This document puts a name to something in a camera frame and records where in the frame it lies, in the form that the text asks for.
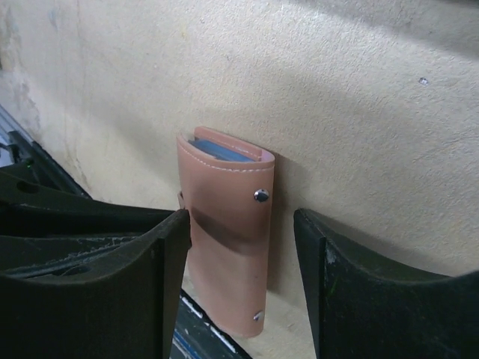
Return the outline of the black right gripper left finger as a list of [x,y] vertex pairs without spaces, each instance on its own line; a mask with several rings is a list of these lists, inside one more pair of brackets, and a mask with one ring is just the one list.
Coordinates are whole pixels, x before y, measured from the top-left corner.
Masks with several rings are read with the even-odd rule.
[[3,358],[167,358],[189,214],[145,233],[1,238]]

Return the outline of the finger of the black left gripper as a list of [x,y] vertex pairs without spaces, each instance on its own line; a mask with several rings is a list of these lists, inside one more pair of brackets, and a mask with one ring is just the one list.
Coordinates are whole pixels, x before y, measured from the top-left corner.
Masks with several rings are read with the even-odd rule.
[[1,169],[3,236],[146,233],[173,212],[123,206],[60,191]]

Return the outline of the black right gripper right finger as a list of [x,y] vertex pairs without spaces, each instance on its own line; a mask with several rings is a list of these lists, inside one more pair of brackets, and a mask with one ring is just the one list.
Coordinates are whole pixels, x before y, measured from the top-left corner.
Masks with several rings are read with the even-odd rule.
[[318,358],[476,358],[478,273],[448,277],[399,263],[293,215]]

